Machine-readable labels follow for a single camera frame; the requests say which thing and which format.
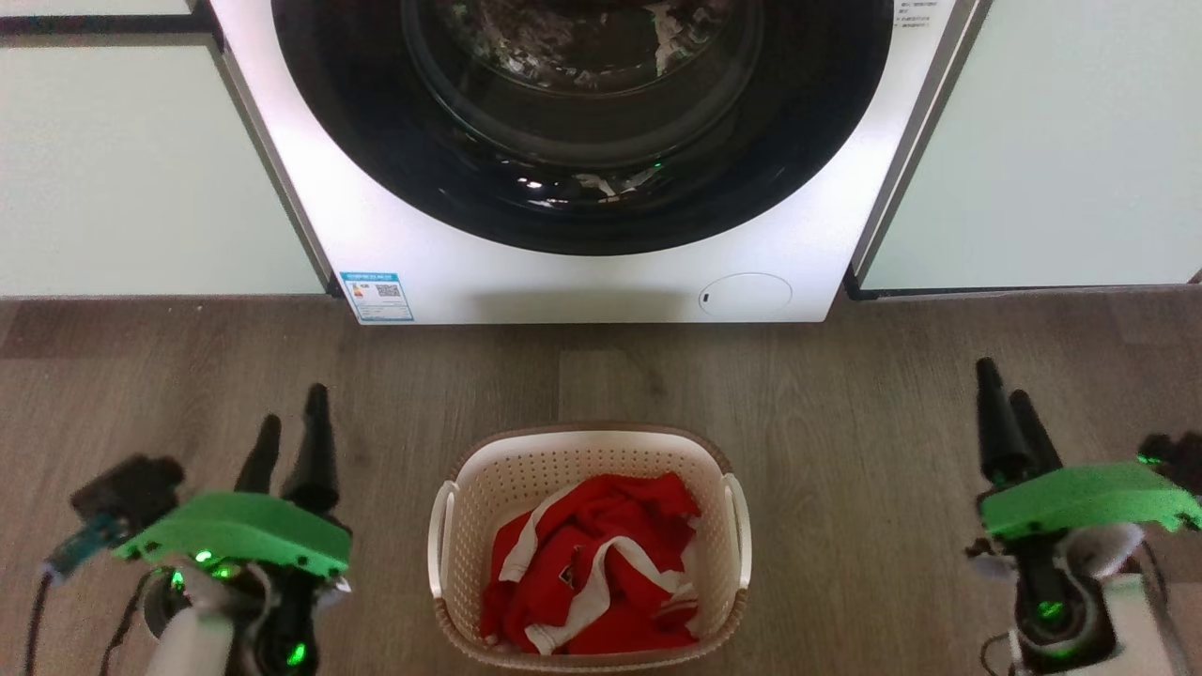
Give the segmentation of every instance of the beige plastic basket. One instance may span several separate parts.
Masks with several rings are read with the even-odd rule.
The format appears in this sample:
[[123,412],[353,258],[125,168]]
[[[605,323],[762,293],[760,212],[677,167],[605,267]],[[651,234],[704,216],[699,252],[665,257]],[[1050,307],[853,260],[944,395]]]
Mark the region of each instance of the beige plastic basket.
[[[609,656],[536,656],[490,648],[480,636],[481,593],[496,530],[564,486],[599,474],[677,473],[701,508],[700,631],[678,650]],[[712,444],[679,429],[587,425],[493,437],[442,485],[430,514],[430,593],[442,631],[464,654],[495,666],[553,672],[627,671],[698,658],[734,633],[751,581],[751,523],[743,488]]]

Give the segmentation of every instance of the blue and white sticker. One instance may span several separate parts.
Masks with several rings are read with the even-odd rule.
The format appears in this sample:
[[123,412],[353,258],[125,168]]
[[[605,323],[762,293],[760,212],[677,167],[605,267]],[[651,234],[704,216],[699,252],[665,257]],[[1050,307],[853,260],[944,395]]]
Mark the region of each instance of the blue and white sticker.
[[344,272],[346,297],[363,322],[413,321],[400,278],[387,272]]

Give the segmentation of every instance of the black cable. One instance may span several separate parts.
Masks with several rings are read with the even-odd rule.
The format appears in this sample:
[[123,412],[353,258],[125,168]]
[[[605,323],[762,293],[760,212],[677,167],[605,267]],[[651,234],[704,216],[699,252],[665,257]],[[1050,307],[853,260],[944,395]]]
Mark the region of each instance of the black cable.
[[1156,576],[1156,586],[1160,587],[1160,598],[1165,604],[1165,610],[1168,610],[1168,585],[1165,583],[1165,571],[1160,569],[1160,559],[1152,551],[1152,545],[1148,544],[1148,540],[1141,544],[1143,545],[1143,553],[1148,555],[1148,561],[1152,562],[1152,573]]
[[986,653],[989,652],[989,646],[996,644],[998,641],[1005,639],[1010,635],[1010,631],[998,634],[996,636],[989,636],[981,644],[981,666],[986,670],[989,676],[998,676],[998,672],[989,666],[989,660],[986,658]]
[[24,676],[34,676],[34,663],[37,660],[37,634],[42,629],[42,615],[46,612],[46,594],[50,591],[50,582],[53,580],[54,577],[47,573],[42,575],[42,582],[37,586],[34,611],[29,616],[29,639],[25,641]]
[[121,641],[125,640],[125,635],[130,631],[130,625],[133,624],[133,615],[138,611],[138,601],[142,600],[142,593],[147,588],[147,583],[157,575],[162,573],[163,568],[155,568],[147,571],[145,575],[138,580],[138,586],[133,589],[133,595],[130,597],[130,601],[125,604],[125,611],[121,613],[121,622],[117,625],[117,631],[113,633],[113,638],[108,641],[108,647],[105,648],[105,657],[100,660],[100,676],[108,676],[108,660],[113,657],[113,651],[120,647]]

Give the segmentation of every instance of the red clothing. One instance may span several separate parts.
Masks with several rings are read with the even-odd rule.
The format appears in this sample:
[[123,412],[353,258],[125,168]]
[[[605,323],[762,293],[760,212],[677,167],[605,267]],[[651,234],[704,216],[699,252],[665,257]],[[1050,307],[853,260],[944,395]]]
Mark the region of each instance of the red clothing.
[[543,654],[695,642],[682,555],[700,515],[676,474],[602,475],[557,492],[498,532],[481,635]]

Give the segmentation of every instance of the basket handle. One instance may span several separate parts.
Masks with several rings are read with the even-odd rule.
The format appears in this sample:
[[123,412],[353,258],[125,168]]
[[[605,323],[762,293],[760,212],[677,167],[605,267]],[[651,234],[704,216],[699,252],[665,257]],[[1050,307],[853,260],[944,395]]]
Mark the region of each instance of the basket handle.
[[442,570],[445,557],[442,547],[446,546],[446,522],[451,518],[454,509],[454,497],[459,487],[454,481],[446,481],[439,488],[439,494],[434,498],[434,509],[430,510],[430,530],[426,540],[426,570],[430,576],[430,593],[434,599],[442,598],[442,580],[446,577]]
[[722,476],[722,484],[734,511],[734,530],[739,536],[739,588],[746,589],[751,585],[751,516],[748,512],[748,499],[733,474]]

